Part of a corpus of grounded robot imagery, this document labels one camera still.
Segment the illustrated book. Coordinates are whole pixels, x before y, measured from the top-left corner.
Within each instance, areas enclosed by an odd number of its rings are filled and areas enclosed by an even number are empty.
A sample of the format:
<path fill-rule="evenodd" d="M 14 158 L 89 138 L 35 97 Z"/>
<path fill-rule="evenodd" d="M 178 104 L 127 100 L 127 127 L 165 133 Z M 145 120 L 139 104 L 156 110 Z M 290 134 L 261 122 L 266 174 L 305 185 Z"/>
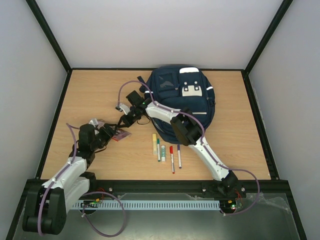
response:
<path fill-rule="evenodd" d="M 99 128 L 95 128 L 95 134 L 98 133 L 98 130 L 106 124 L 106 122 L 103 119 L 97 119 L 99 121 Z M 116 142 L 119 142 L 127 137 L 131 136 L 131 133 L 124 130 L 124 129 L 115 129 L 116 126 L 112 123 L 110 127 L 115 131 L 115 134 L 113 135 L 112 139 Z"/>

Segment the navy blue student backpack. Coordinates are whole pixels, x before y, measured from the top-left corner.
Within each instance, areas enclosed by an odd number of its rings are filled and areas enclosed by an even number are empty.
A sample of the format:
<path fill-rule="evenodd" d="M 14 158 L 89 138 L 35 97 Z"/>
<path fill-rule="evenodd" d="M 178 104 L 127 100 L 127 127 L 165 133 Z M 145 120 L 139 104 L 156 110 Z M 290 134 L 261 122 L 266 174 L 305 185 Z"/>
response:
<path fill-rule="evenodd" d="M 215 115 L 215 92 L 208 78 L 195 66 L 165 65 L 151 72 L 147 81 L 138 76 L 139 91 L 167 107 L 192 114 L 206 130 Z"/>

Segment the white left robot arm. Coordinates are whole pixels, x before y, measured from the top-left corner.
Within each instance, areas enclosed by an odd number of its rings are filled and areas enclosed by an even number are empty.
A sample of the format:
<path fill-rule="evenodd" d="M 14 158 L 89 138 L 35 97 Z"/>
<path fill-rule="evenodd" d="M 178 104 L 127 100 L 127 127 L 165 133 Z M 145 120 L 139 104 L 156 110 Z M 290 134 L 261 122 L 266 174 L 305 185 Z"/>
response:
<path fill-rule="evenodd" d="M 79 127 L 71 153 L 64 166 L 41 185 L 33 185 L 26 195 L 22 229 L 39 235 L 58 235 L 64 228 L 73 204 L 96 180 L 88 168 L 96 152 L 107 146 L 116 134 L 116 124 L 91 120 Z"/>

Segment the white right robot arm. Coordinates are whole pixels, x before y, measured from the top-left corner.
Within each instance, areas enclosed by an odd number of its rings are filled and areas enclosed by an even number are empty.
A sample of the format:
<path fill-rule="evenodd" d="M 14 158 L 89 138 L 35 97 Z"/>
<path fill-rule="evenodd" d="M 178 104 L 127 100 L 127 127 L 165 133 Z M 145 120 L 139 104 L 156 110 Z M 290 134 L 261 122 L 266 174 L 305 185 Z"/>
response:
<path fill-rule="evenodd" d="M 204 162 L 216 182 L 217 191 L 223 196 L 229 196 L 236 189 L 238 178 L 211 149 L 205 138 L 205 130 L 192 112 L 165 106 L 149 97 L 142 98 L 136 91 L 127 96 L 132 107 L 117 101 L 116 109 L 123 112 L 118 126 L 128 128 L 142 116 L 158 119 L 171 125 L 180 144 L 190 147 Z"/>

